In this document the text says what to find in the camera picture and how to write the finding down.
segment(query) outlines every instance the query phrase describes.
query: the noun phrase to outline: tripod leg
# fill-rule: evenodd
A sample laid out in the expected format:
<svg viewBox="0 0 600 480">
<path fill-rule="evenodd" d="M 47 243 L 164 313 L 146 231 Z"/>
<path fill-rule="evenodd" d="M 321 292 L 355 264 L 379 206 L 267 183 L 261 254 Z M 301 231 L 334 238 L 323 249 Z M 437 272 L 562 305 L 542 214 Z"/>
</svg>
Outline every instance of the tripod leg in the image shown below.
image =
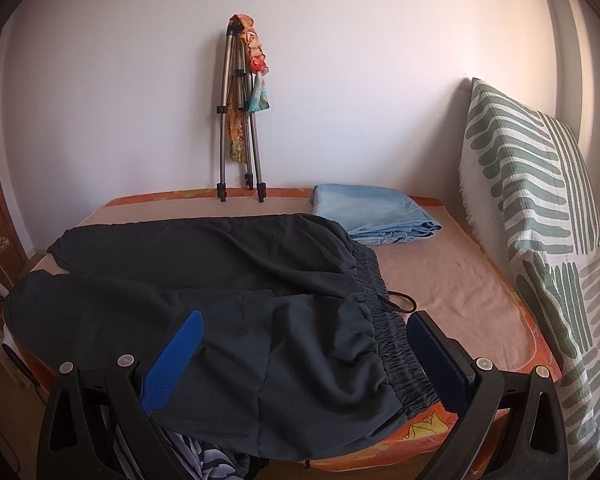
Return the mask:
<svg viewBox="0 0 600 480">
<path fill-rule="evenodd" d="M 247 81 L 247 94 L 251 99 L 251 93 L 253 92 L 253 75 L 249 69 L 249 61 L 247 59 L 247 52 L 244 53 L 244 65 L 246 67 L 246 81 Z M 249 126 L 251 130 L 251 145 L 253 147 L 253 162 L 256 169 L 256 188 L 258 189 L 258 201 L 264 202 L 267 197 L 267 184 L 262 181 L 262 168 L 260 167 L 260 150 L 258 148 L 258 130 L 256 128 L 256 117 L 254 112 L 249 112 Z"/>
<path fill-rule="evenodd" d="M 256 167 L 256 188 L 258 189 L 258 201 L 264 202 L 267 197 L 267 184 L 262 181 L 262 168 L 260 167 L 260 149 L 258 148 L 258 130 L 256 129 L 255 112 L 249 112 L 251 125 L 251 142 L 253 143 L 253 161 Z"/>
<path fill-rule="evenodd" d="M 227 30 L 226 44 L 224 46 L 224 65 L 222 67 L 222 96 L 220 98 L 220 106 L 216 108 L 216 113 L 220 114 L 220 182 L 216 188 L 218 190 L 218 198 L 222 202 L 226 201 L 226 110 L 229 101 L 229 69 L 234 39 L 234 35 L 229 34 L 229 30 Z"/>
<path fill-rule="evenodd" d="M 244 174 L 244 183 L 249 189 L 253 189 L 253 172 L 251 171 L 251 141 L 250 141 L 250 130 L 249 130 L 249 114 L 247 112 L 249 108 L 249 99 L 251 93 L 248 90 L 247 78 L 251 75 L 246 71 L 245 59 L 246 53 L 244 51 L 244 45 L 241 41 L 237 41 L 236 44 L 236 75 L 239 76 L 240 84 L 237 85 L 238 102 L 242 104 L 242 126 L 244 134 L 244 149 L 246 156 L 247 171 Z"/>
</svg>

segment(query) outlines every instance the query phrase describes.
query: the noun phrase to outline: tripod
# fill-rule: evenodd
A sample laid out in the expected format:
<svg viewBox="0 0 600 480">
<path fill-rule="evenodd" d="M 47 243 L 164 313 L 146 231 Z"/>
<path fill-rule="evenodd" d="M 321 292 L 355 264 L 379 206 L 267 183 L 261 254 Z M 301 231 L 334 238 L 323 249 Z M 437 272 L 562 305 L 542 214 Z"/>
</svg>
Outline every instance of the tripod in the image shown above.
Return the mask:
<svg viewBox="0 0 600 480">
<path fill-rule="evenodd" d="M 236 102 L 240 104 L 238 110 L 242 113 L 242 125 L 244 133 L 244 145 L 246 156 L 246 173 L 244 182 L 249 189 L 253 189 L 252 162 L 256 172 L 256 188 L 258 190 L 258 201 L 264 202 L 267 196 L 267 184 L 262 181 L 262 169 L 260 167 L 260 151 L 258 149 L 258 130 L 254 112 L 249 111 L 249 102 L 253 92 L 253 73 L 249 67 L 247 51 L 239 38 L 236 38 L 243 30 L 243 26 L 236 20 L 229 21 L 226 29 L 226 44 L 224 47 L 224 65 L 222 67 L 222 96 L 220 106 L 216 113 L 220 115 L 220 182 L 216 186 L 218 198 L 226 201 L 226 136 L 227 136 L 227 112 L 229 92 L 236 92 Z"/>
</svg>

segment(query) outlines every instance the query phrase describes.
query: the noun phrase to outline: orange bedsheet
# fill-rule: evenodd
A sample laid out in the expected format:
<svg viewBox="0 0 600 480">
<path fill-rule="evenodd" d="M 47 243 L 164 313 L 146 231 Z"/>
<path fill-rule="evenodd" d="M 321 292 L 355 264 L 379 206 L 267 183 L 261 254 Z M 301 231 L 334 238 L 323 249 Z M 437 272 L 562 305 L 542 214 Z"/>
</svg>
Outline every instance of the orange bedsheet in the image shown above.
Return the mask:
<svg viewBox="0 0 600 480">
<path fill-rule="evenodd" d="M 256 196 L 254 191 L 249 191 L 246 189 L 228 189 L 227 192 L 229 197 Z M 310 189 L 270 188 L 267 189 L 267 196 L 270 198 L 278 197 L 307 199 L 310 192 Z M 195 189 L 152 193 L 117 198 L 107 203 L 105 208 L 110 206 L 155 202 L 160 200 L 212 198 L 215 196 L 215 189 Z M 421 206 L 442 205 L 438 200 L 431 198 L 414 198 L 414 200 Z M 485 258 L 485 260 L 490 263 L 493 272 L 499 277 L 504 287 L 506 287 L 508 290 L 509 294 L 514 300 L 513 304 L 517 306 L 520 316 L 522 317 L 523 322 L 526 323 L 529 333 L 533 338 L 535 349 L 532 358 L 525 365 L 523 365 L 523 367 L 512 371 L 529 372 L 536 365 L 544 365 L 551 371 L 554 380 L 557 381 L 560 378 L 560 370 L 528 308 L 520 300 L 509 283 L 506 282 L 495 264 L 488 259 L 480 245 L 475 241 L 474 238 L 470 238 L 482 253 L 482 256 Z M 34 370 L 34 373 L 36 375 L 42 374 L 46 376 L 46 380 L 40 381 L 41 384 L 43 386 L 50 384 L 49 379 L 51 370 L 48 370 L 48 368 L 46 368 L 40 361 L 38 361 L 28 352 L 26 352 L 26 354 L 26 361 Z M 498 412 L 498 415 L 503 416 L 505 413 L 505 410 L 501 410 Z M 345 456 L 324 460 L 315 460 L 311 462 L 311 466 L 335 472 L 380 465 L 391 465 L 402 462 L 418 454 L 435 451 L 442 444 L 449 431 L 456 423 L 456 420 L 458 420 L 457 415 L 447 412 L 442 407 L 442 404 L 438 402 L 425 412 L 409 420 L 402 428 L 400 428 L 400 430 L 396 431 L 394 434 L 392 434 L 392 436 L 383 440 L 379 444 L 375 444 L 367 449 L 363 449 Z M 480 466 L 486 462 L 489 455 L 493 451 L 494 445 L 495 442 L 490 442 L 488 439 L 487 443 L 483 447 L 483 450 L 481 450 L 480 455 L 476 459 L 474 466 L 472 467 L 473 470 L 479 469 Z"/>
</svg>

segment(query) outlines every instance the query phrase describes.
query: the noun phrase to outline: elastic waistband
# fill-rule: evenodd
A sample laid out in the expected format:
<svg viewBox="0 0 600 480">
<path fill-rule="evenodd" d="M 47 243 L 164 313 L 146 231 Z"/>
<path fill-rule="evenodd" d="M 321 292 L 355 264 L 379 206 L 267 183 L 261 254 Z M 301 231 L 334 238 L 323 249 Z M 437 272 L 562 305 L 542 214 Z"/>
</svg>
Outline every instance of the elastic waistband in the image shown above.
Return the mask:
<svg viewBox="0 0 600 480">
<path fill-rule="evenodd" d="M 411 418 L 436 403 L 438 396 L 409 346 L 404 320 L 397 312 L 387 309 L 381 299 L 388 300 L 389 295 L 376 254 L 355 241 L 352 254 L 357 263 L 358 279 L 365 288 L 365 304 L 371 312 L 378 355 L 405 415 Z"/>
</svg>

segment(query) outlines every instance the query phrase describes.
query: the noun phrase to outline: drawstring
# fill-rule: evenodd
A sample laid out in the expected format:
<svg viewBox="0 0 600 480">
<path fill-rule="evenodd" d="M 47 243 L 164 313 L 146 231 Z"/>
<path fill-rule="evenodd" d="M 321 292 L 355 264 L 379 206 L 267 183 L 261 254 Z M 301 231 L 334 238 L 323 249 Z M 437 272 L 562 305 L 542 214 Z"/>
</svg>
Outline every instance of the drawstring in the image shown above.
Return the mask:
<svg viewBox="0 0 600 480">
<path fill-rule="evenodd" d="M 405 298 L 406 300 L 409 300 L 411 302 L 411 304 L 413 305 L 413 308 L 411 310 L 404 310 L 403 308 L 400 308 L 400 306 L 396 305 L 393 301 L 378 294 L 378 299 L 380 301 L 382 301 L 386 306 L 390 307 L 389 312 L 398 312 L 400 314 L 412 314 L 413 312 L 415 312 L 418 309 L 416 300 L 414 300 L 408 294 L 404 294 L 403 292 L 395 292 L 393 290 L 388 290 L 387 294 L 389 296 L 400 296 L 401 298 Z"/>
</svg>

